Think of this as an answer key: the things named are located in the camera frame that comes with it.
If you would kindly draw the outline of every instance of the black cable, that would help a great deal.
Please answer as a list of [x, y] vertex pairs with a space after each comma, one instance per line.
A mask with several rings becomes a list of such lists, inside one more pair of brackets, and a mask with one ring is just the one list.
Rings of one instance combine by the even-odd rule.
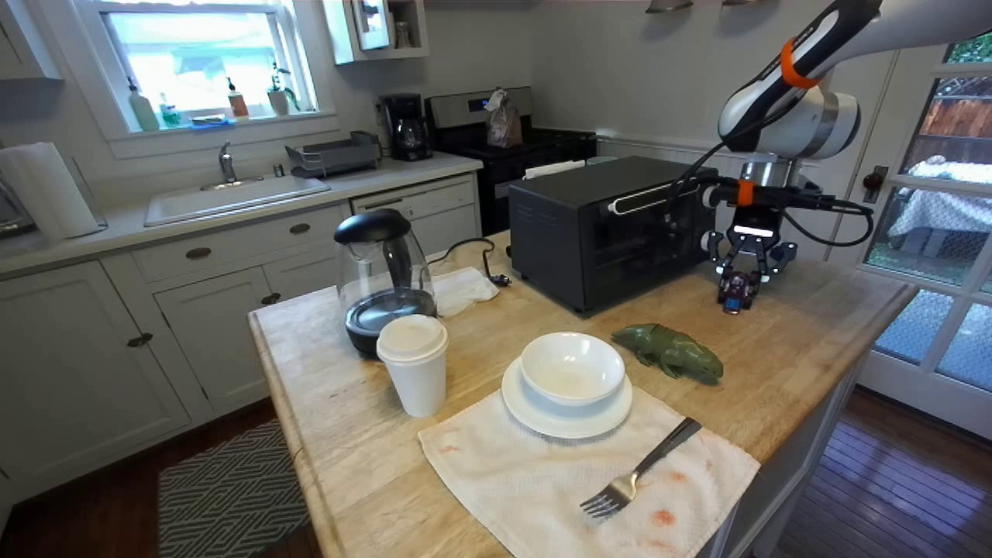
[[770, 124], [778, 120], [789, 110], [792, 110], [792, 106], [781, 106], [778, 111], [770, 111], [767, 117], [754, 120], [750, 128], [741, 128], [739, 132], [724, 135], [724, 138], [719, 138], [716, 145], [709, 145], [702, 159], [695, 159], [695, 160], [678, 174], [677, 183], [681, 183], [681, 181], [688, 181], [693, 174], [699, 174], [699, 169], [702, 169], [719, 149], [727, 149], [731, 138], [770, 128]]
[[484, 239], [484, 236], [452, 243], [441, 257], [432, 257], [427, 266], [447, 260], [447, 257], [451, 257], [452, 252], [458, 252], [463, 246], [488, 246], [488, 249], [484, 249], [484, 276], [488, 276], [498, 289], [506, 289], [506, 284], [510, 284], [510, 276], [492, 276], [490, 253], [498, 252], [498, 243], [490, 243], [490, 239]]
[[821, 239], [821, 236], [816, 236], [814, 228], [801, 226], [801, 220], [794, 220], [789, 212], [781, 212], [781, 213], [786, 213], [786, 220], [789, 220], [792, 226], [797, 226], [805, 239], [814, 239], [814, 243], [819, 243], [819, 246], [829, 246], [829, 249], [853, 249], [853, 246], [863, 246], [866, 239], [872, 239], [872, 234], [875, 234], [875, 213], [872, 213], [872, 207], [853, 204], [853, 200], [848, 200], [848, 199], [836, 199], [833, 204], [836, 204], [833, 213], [863, 213], [863, 218], [866, 218], [866, 234], [863, 234], [858, 239], [849, 239], [849, 243]]

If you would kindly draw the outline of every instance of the green vegetable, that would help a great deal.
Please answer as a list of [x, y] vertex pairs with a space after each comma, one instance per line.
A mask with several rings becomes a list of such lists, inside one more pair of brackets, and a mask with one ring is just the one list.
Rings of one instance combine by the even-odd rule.
[[703, 383], [719, 383], [724, 363], [716, 353], [709, 353], [703, 345], [688, 338], [686, 331], [642, 321], [613, 331], [613, 340], [624, 345], [634, 355], [640, 355], [644, 366], [657, 366], [670, 376], [688, 376]]

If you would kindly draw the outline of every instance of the paper towel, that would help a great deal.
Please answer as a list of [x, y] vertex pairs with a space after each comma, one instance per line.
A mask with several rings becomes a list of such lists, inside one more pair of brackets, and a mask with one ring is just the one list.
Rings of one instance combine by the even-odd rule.
[[47, 239], [98, 234], [101, 223], [53, 144], [0, 149], [0, 177]]

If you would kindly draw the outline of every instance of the rug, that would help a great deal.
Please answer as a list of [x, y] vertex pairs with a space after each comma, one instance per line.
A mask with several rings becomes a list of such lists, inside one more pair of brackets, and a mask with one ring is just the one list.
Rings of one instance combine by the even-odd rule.
[[159, 475], [161, 558], [244, 558], [312, 524], [272, 422]]

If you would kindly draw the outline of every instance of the white bowl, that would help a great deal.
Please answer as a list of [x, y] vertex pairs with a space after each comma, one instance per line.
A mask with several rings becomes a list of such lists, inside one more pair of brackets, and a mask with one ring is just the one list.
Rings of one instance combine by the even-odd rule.
[[624, 378], [621, 353], [581, 331], [555, 331], [533, 338], [521, 353], [524, 383], [544, 401], [583, 409], [611, 401]]

